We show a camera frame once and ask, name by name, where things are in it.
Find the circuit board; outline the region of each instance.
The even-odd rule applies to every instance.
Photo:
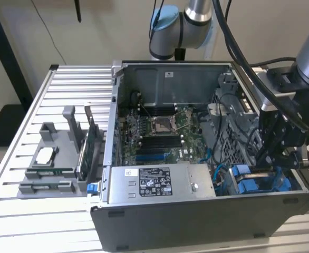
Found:
[[[123,166],[182,162],[196,164],[207,156],[204,137],[192,108],[178,107],[174,115],[167,116],[140,116],[135,110],[131,110],[125,117],[119,118],[119,122],[122,133]],[[153,161],[140,159],[148,156],[141,156],[139,152],[152,147],[145,147],[146,139],[159,142],[166,139],[167,144],[160,149],[160,159]]]

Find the robotic arm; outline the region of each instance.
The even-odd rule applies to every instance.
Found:
[[[229,48],[237,57],[236,62],[263,97],[259,108],[262,147],[255,156],[256,167],[273,165],[308,169],[309,36],[291,67],[267,71],[272,84],[272,87],[267,87],[242,55],[224,19],[219,0],[213,0],[213,6]],[[176,48],[198,48],[207,41],[211,20],[210,0],[191,0],[183,13],[178,13],[177,9],[168,12],[165,6],[161,11],[156,12],[151,23],[150,53],[153,59],[168,60],[173,57]]]
[[[168,60],[177,48],[198,48],[207,40],[211,24],[210,0],[190,0],[184,12],[173,5],[154,11],[151,20],[150,54]]]
[[[267,76],[280,93],[294,94],[291,103],[308,126],[306,132],[293,126],[278,111],[263,111],[260,114],[259,132],[263,147],[256,155],[257,167],[267,165],[270,156],[276,165],[286,168],[309,168],[309,36],[291,67],[269,69]],[[298,147],[288,155],[284,151]]]

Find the motherboard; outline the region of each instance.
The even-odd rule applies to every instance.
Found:
[[[123,165],[151,165],[209,159],[202,129],[193,107],[145,107],[128,110],[119,117]]]

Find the blue latch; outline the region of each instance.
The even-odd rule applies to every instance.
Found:
[[[89,183],[86,187],[87,194],[96,194],[98,193],[98,185],[96,183]]]

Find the sticker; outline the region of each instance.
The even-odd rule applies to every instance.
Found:
[[[125,176],[126,177],[137,177],[138,169],[125,169]]]
[[[165,72],[165,77],[173,77],[173,72]]]
[[[139,169],[139,194],[142,197],[172,195],[170,169]]]
[[[53,152],[54,152],[54,149],[51,147],[41,148],[35,159],[36,163],[47,164],[50,161],[51,156],[53,155]]]

